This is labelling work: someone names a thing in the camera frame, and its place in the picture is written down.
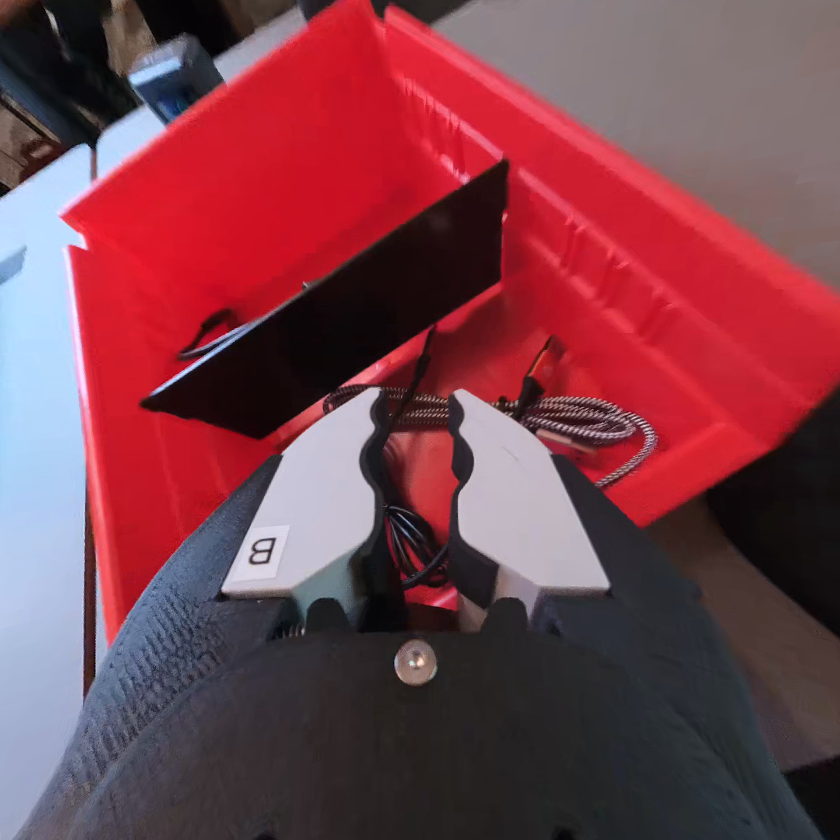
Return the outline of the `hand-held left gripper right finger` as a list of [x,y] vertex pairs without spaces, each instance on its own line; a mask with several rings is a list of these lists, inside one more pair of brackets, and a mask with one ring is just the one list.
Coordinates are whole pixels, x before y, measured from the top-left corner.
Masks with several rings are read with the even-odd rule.
[[533,618],[550,596],[606,596],[609,580],[550,450],[464,389],[448,399],[448,430],[458,618],[486,618],[503,599],[518,599]]

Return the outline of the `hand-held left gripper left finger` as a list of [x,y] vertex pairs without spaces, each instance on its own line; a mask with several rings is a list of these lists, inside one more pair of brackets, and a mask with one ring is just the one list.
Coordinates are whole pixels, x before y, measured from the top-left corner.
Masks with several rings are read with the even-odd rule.
[[350,620],[360,617],[368,596],[363,561],[382,525],[382,493],[364,456],[386,419],[382,389],[364,388],[290,444],[224,579],[224,596],[288,598],[302,614],[333,599]]

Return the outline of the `red plastic bin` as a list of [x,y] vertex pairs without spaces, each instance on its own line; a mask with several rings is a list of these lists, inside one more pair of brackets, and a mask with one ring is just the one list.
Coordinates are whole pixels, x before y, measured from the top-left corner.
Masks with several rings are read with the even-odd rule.
[[645,417],[651,459],[607,491],[641,526],[774,448],[838,384],[838,295],[567,113],[396,10],[339,2],[62,213],[107,639],[180,544],[318,419],[254,437],[142,407],[212,313],[239,322],[450,193],[490,216],[477,296],[438,322],[427,387],[555,384]]

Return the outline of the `black bin divider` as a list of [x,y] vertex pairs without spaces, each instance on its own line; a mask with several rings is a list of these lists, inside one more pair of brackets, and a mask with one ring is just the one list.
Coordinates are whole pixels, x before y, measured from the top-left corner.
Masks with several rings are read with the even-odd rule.
[[152,391],[143,410],[263,439],[501,279],[502,159]]

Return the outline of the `grey charger cube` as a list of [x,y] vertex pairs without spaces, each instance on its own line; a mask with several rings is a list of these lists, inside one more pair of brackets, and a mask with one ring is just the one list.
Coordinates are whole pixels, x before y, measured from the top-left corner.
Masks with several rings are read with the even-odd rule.
[[199,39],[181,34],[136,59],[128,82],[155,117],[168,125],[222,86],[224,78]]

